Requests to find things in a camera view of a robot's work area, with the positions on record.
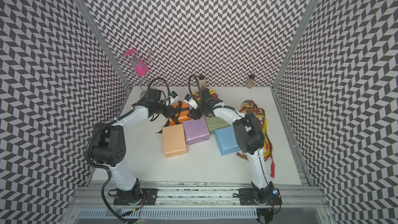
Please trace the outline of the blue gift box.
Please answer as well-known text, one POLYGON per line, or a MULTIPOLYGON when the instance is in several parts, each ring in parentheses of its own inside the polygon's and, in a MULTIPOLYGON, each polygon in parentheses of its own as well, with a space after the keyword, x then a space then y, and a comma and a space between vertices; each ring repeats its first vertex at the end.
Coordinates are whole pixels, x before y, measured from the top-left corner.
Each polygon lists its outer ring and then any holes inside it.
POLYGON ((240 151, 232 126, 215 130, 215 138, 222 156, 240 151))

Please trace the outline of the peach gift box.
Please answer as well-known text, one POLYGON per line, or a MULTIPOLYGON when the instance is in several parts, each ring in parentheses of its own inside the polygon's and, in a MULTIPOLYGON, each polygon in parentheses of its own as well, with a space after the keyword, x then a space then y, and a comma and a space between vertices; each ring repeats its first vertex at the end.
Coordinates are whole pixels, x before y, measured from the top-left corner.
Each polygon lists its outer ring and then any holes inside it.
POLYGON ((188 153, 182 124, 162 128, 163 154, 165 157, 174 157, 188 153))

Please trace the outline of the purple gift box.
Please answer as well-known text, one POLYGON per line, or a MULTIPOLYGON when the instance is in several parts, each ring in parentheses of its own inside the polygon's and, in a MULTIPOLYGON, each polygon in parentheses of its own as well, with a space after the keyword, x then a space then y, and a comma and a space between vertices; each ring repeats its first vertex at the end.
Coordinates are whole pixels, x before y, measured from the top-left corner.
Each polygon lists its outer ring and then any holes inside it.
POLYGON ((204 142, 209 140, 210 133, 205 121, 205 117, 198 120, 190 119, 183 123, 185 140, 188 145, 204 142))

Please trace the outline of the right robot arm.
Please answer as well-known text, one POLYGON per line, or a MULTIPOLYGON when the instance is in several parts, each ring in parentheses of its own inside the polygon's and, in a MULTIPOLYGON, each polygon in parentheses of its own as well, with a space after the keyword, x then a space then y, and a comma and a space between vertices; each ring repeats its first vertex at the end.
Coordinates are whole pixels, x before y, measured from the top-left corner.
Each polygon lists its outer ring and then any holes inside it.
POLYGON ((185 96, 184 102, 190 107, 189 116, 198 120, 202 116, 213 115, 229 123, 234 130, 239 149, 246 155, 251 170, 252 195, 257 204, 281 205, 282 199, 272 183, 264 161, 265 134, 253 113, 239 113, 222 100, 214 99, 208 89, 200 91, 200 101, 192 93, 185 96))

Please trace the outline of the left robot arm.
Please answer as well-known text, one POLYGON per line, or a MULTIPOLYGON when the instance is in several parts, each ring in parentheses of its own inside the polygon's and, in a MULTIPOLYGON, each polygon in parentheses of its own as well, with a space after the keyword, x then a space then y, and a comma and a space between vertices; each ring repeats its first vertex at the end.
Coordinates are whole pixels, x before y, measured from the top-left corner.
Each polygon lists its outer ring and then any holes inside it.
POLYGON ((144 201, 140 181, 130 171, 125 160, 127 154, 125 134, 141 121, 152 115, 170 118, 178 99, 175 91, 168 90, 161 99, 162 91, 148 89, 145 95, 124 115, 109 123, 97 123, 86 148, 86 160, 94 168, 104 169, 116 183, 115 205, 138 205, 144 201))

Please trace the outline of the green gift box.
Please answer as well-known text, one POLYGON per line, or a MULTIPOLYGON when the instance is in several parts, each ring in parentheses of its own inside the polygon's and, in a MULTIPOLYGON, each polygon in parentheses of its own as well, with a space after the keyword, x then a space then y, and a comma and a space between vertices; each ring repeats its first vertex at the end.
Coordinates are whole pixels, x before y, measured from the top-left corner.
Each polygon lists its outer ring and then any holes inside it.
POLYGON ((230 126, 229 123, 219 117, 205 117, 205 121, 210 134, 214 134, 216 130, 230 126))

